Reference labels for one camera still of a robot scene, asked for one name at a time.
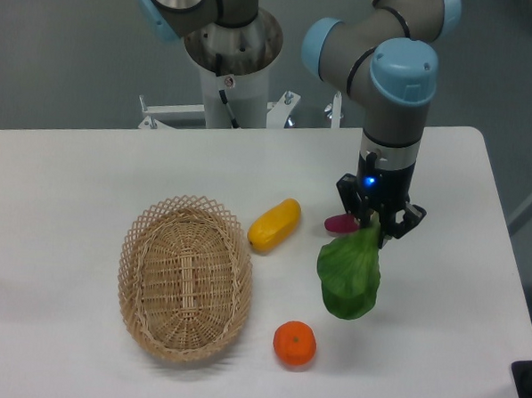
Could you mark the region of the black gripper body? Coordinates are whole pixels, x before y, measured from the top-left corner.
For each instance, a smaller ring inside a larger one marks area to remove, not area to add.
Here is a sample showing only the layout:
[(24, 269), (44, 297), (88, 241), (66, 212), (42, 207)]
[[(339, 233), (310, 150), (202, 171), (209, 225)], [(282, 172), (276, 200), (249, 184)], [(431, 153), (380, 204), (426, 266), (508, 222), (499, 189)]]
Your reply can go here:
[(359, 193), (368, 207), (387, 215), (405, 209), (421, 142), (389, 147), (363, 136), (357, 168)]

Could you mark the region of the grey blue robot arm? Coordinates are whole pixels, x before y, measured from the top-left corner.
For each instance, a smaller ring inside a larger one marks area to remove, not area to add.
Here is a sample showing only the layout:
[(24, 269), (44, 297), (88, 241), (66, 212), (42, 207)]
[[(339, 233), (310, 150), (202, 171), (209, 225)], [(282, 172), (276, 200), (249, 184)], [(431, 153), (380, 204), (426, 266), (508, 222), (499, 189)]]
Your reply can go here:
[[(259, 0), (136, 0), (161, 38), (182, 39), (205, 79), (209, 127), (266, 125), (268, 70), (283, 43), (281, 26)], [(461, 0), (371, 0), (358, 23), (318, 20), (301, 60), (321, 81), (365, 112), (358, 168), (337, 184), (345, 211), (366, 225), (379, 217), (380, 241), (402, 238), (426, 213), (409, 187), (430, 102), (438, 57), (432, 43), (453, 30)]]

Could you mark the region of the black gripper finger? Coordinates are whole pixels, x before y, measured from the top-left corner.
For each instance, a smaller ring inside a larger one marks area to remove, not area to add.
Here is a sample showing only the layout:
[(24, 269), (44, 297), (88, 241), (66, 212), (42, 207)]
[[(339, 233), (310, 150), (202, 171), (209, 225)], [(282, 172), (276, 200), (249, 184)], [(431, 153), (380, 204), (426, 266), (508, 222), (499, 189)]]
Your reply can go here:
[(379, 248), (383, 248), (388, 240), (403, 238), (412, 229), (418, 226), (426, 217), (427, 211), (410, 203), (405, 203), (403, 216), (400, 222), (397, 222), (397, 213), (384, 213), (381, 215), (379, 236)]
[(358, 184), (354, 175), (346, 173), (337, 181), (336, 187), (345, 212), (353, 216), (360, 227), (365, 227), (368, 225), (369, 207), (360, 195)]

